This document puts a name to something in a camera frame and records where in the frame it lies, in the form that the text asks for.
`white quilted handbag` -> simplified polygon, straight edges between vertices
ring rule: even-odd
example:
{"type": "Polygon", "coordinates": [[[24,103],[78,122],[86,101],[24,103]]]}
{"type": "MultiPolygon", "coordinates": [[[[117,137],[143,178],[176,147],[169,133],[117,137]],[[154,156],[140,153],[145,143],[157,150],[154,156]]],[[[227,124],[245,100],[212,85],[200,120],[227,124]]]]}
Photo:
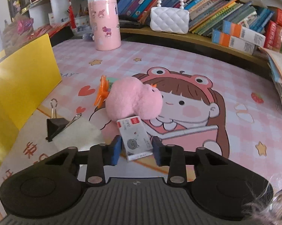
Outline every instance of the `white quilted handbag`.
{"type": "Polygon", "coordinates": [[[189,30],[189,11],[184,9],[183,0],[180,8],[162,7],[163,0],[158,0],[156,7],[150,11],[150,28],[153,31],[187,34],[189,30]]]}

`pink cheek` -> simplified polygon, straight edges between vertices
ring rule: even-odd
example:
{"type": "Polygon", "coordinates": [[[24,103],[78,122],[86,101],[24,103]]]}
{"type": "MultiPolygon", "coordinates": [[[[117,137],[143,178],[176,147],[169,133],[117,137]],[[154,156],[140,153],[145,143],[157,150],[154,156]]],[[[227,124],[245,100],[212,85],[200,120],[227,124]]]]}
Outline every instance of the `pink cheek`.
{"type": "Polygon", "coordinates": [[[185,106],[183,108],[183,115],[189,118],[198,118],[201,116],[200,109],[195,106],[185,106]]]}

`pink checkered pattern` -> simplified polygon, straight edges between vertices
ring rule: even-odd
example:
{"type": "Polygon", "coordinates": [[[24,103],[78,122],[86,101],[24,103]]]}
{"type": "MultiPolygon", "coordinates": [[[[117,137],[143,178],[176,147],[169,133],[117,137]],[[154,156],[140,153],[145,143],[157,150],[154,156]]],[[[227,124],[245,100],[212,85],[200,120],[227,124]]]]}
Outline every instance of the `pink checkered pattern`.
{"type": "Polygon", "coordinates": [[[89,118],[94,112],[96,93],[78,96],[84,86],[97,89],[101,75],[122,78],[146,73],[151,67],[161,66],[171,71],[204,75],[213,82],[226,104],[226,131],[230,142],[230,159],[269,179],[282,171],[282,111],[273,84],[253,73],[222,61],[176,49],[141,43],[122,42],[109,52],[95,49],[93,42],[68,40],[53,48],[62,75],[62,82],[42,103],[50,107],[50,99],[59,102],[58,114],[72,119],[78,107],[89,118]],[[102,60],[91,66],[89,62],[102,60]],[[258,93],[263,104],[253,101],[251,93],[258,93]],[[236,105],[250,114],[250,123],[237,116],[236,105]],[[255,145],[267,146],[267,156],[259,156],[255,145]]]}

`ridged black surface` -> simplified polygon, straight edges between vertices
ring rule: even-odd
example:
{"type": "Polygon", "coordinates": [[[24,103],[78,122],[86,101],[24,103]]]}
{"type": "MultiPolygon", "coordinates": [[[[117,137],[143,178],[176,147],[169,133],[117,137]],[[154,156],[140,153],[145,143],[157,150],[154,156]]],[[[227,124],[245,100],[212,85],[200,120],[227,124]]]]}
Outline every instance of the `ridged black surface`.
{"type": "Polygon", "coordinates": [[[166,185],[162,178],[111,178],[89,188],[79,203],[50,218],[8,215],[0,225],[255,225],[252,220],[226,221],[199,209],[186,190],[166,185]]]}

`yellow folder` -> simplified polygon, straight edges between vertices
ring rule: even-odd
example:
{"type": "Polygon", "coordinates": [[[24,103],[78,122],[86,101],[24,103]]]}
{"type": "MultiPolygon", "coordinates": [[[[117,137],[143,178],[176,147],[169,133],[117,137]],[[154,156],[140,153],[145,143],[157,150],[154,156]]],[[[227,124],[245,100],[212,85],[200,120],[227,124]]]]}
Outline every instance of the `yellow folder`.
{"type": "Polygon", "coordinates": [[[22,128],[60,81],[48,34],[0,62],[0,163],[16,140],[14,128],[22,128]]]}

